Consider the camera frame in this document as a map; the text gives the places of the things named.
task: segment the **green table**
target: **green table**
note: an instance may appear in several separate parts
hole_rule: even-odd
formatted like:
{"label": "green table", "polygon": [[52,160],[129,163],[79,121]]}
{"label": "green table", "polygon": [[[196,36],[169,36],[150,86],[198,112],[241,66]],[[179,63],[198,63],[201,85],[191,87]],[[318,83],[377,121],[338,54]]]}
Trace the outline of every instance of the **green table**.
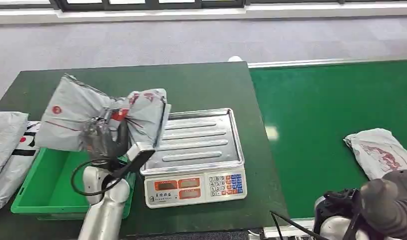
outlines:
{"label": "green table", "polygon": [[249,67],[292,218],[313,217],[327,190],[368,180],[345,136],[384,128],[407,149],[407,60]]}
{"label": "green table", "polygon": [[[122,221],[120,237],[272,226],[269,209],[287,213],[245,62],[23,71],[1,99],[0,111],[26,112],[30,120],[39,120],[63,73],[74,75],[110,96],[164,88],[172,112],[217,108],[234,111],[245,158],[247,197],[149,209],[140,179],[136,181],[130,215]],[[75,238],[82,224],[81,221],[38,221],[31,216],[11,214],[8,206],[0,211],[0,239]],[[14,231],[21,226],[22,231]]]}

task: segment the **floor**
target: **floor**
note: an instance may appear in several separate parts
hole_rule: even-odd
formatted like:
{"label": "floor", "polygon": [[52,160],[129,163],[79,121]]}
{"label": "floor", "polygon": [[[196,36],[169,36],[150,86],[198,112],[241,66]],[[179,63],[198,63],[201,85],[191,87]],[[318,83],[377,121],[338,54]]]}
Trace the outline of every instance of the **floor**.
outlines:
{"label": "floor", "polygon": [[19,71],[407,56],[407,17],[0,25],[0,98]]}

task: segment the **white cable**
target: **white cable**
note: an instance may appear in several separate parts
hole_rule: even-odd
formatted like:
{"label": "white cable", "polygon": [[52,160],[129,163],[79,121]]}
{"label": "white cable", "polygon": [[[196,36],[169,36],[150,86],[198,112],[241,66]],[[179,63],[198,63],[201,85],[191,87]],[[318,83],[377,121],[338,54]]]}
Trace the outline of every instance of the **white cable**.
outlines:
{"label": "white cable", "polygon": [[248,230],[247,232],[248,232],[249,234],[254,235],[254,236],[257,236],[257,237],[260,236],[259,234],[256,234],[255,232],[253,232],[253,231],[251,231],[251,230]]}

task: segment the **gray plastic bag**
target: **gray plastic bag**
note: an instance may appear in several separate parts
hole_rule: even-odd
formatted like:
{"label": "gray plastic bag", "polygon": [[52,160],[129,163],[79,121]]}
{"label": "gray plastic bag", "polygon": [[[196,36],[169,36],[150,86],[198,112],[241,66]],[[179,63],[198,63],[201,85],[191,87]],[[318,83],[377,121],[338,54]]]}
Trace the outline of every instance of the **gray plastic bag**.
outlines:
{"label": "gray plastic bag", "polygon": [[29,121],[24,135],[17,141],[18,146],[0,172],[0,209],[9,201],[23,183],[39,152],[35,135],[40,128],[39,121]]}
{"label": "gray plastic bag", "polygon": [[27,129],[27,113],[0,111],[0,172]]}
{"label": "gray plastic bag", "polygon": [[157,146],[170,105],[164,89],[132,91],[127,97],[111,97],[64,74],[41,118],[36,144],[62,151],[81,151],[84,124],[108,110],[113,112],[108,125],[114,138],[120,121],[125,119],[131,145],[146,142]]}
{"label": "gray plastic bag", "polygon": [[407,169],[407,150],[392,132],[375,128],[350,134],[343,139],[370,180],[381,179],[395,170]]}

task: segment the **green bin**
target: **green bin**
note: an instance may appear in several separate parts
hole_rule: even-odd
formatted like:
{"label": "green bin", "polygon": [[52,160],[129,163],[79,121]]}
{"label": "green bin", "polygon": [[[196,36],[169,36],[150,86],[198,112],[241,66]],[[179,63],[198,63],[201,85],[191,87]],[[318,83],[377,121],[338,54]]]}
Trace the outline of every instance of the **green bin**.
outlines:
{"label": "green bin", "polygon": [[[28,172],[10,210],[14,214],[37,216],[39,220],[84,219],[89,209],[85,196],[74,192],[71,187],[73,170],[89,160],[86,152],[59,151],[41,148]],[[74,178],[75,184],[83,190],[83,169]],[[135,174],[127,181],[131,187],[122,218],[130,213]]]}

